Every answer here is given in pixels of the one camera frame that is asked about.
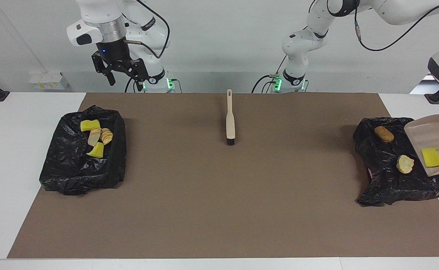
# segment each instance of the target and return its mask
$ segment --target white table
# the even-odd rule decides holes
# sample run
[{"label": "white table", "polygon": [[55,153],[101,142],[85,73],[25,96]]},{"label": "white table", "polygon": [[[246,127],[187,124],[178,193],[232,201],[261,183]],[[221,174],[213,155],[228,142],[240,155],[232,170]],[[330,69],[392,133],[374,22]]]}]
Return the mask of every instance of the white table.
[{"label": "white table", "polygon": [[[38,178],[57,120],[77,111],[84,96],[11,93],[0,102],[1,270],[439,270],[439,258],[6,259],[40,188]],[[422,95],[380,96],[393,117],[417,119],[439,113],[439,105],[430,105]]]}]

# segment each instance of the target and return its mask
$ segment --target yellow sponge piece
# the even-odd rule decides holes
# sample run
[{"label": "yellow sponge piece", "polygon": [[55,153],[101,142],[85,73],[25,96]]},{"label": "yellow sponge piece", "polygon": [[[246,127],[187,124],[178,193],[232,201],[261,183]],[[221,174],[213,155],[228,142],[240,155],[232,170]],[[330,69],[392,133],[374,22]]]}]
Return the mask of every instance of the yellow sponge piece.
[{"label": "yellow sponge piece", "polygon": [[101,125],[99,125],[98,120],[84,120],[81,122],[81,131],[89,131],[92,128],[101,128]]},{"label": "yellow sponge piece", "polygon": [[104,144],[97,143],[93,150],[86,155],[91,156],[93,158],[102,159],[104,154]]},{"label": "yellow sponge piece", "polygon": [[421,149],[426,167],[428,167],[428,168],[439,167],[438,150],[439,150],[438,147]]}]

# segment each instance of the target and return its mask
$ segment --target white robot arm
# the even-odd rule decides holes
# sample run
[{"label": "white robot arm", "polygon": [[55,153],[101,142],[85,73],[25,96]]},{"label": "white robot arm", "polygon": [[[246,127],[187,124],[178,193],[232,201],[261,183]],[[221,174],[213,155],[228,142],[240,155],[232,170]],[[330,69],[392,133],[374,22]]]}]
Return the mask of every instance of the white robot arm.
[{"label": "white robot arm", "polygon": [[[282,47],[288,56],[288,63],[281,74],[282,92],[295,91],[300,87],[309,63],[306,53],[326,45],[329,26],[336,17],[368,9],[374,9],[389,24],[401,25],[439,14],[439,0],[316,0],[307,18],[308,26],[283,40]],[[362,44],[358,25],[356,31]],[[432,57],[429,65],[432,74],[438,78],[439,63],[432,64],[435,63],[434,59],[439,60],[439,53]]]},{"label": "white robot arm", "polygon": [[76,0],[82,20],[68,27],[74,46],[96,44],[92,56],[96,71],[116,82],[112,71],[123,72],[139,87],[170,89],[160,58],[169,46],[169,26],[156,21],[144,0]]}]

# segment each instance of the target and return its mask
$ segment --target black plastic bag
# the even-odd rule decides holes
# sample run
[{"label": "black plastic bag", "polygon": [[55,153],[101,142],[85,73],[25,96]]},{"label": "black plastic bag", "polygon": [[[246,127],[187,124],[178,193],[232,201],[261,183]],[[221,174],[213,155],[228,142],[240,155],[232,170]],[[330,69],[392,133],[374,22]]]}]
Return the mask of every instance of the black plastic bag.
[{"label": "black plastic bag", "polygon": [[[439,175],[427,176],[404,131],[404,126],[411,121],[411,118],[365,118],[358,125],[353,135],[356,152],[362,157],[370,180],[358,203],[377,206],[399,200],[439,198]],[[378,126],[384,126],[394,135],[392,143],[382,142],[374,133]],[[401,155],[414,159],[411,173],[398,171],[396,164]]]},{"label": "black plastic bag", "polygon": [[[101,128],[113,132],[105,145],[104,157],[86,155],[93,147],[82,132],[83,120],[99,120]],[[126,165],[126,132],[120,113],[92,106],[83,112],[64,115],[53,134],[39,181],[44,189],[64,195],[85,194],[97,188],[114,188],[124,179]]]}]

